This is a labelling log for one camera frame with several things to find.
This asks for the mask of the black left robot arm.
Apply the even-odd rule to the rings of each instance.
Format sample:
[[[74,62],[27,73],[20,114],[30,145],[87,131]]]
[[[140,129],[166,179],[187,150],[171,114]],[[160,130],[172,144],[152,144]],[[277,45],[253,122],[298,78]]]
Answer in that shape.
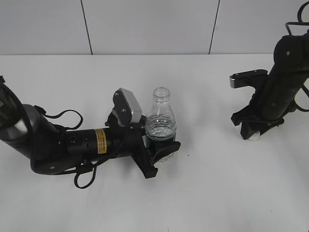
[[[0,139],[27,157],[37,174],[95,174],[108,160],[132,157],[146,178],[155,177],[155,163],[178,151],[181,144],[166,141],[146,146],[146,118],[133,93],[120,88],[112,100],[104,128],[64,127],[53,124],[43,108],[22,104],[1,80]]]

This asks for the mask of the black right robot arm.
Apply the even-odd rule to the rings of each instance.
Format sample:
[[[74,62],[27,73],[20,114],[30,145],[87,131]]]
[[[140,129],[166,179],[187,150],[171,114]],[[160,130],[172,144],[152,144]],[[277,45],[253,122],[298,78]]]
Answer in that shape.
[[[282,125],[288,113],[306,112],[295,102],[295,96],[301,89],[309,92],[304,85],[309,78],[309,35],[283,36],[275,46],[273,59],[269,72],[256,69],[229,77],[232,88],[255,89],[249,104],[231,116],[233,124],[241,126],[244,140]]]

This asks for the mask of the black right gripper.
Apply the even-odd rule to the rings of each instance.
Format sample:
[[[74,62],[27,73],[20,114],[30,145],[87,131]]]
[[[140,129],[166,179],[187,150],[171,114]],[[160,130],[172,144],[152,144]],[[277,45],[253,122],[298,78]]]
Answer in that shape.
[[[259,138],[260,135],[274,127],[278,127],[284,123],[284,119],[270,120],[261,116],[259,108],[256,106],[256,93],[252,95],[249,104],[231,116],[231,120],[235,126],[241,124],[240,134],[243,140],[249,140],[252,136]]]

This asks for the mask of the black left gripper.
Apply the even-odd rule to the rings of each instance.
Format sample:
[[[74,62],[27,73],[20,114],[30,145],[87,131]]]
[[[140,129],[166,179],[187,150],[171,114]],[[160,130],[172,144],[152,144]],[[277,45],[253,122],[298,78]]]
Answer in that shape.
[[[146,117],[141,116],[138,123],[121,125],[121,121],[113,110],[105,125],[105,134],[108,141],[108,154],[111,158],[132,157],[145,178],[156,176],[158,169],[155,163],[179,150],[181,143],[178,141],[152,141],[148,149],[145,147],[143,136],[145,135]]]

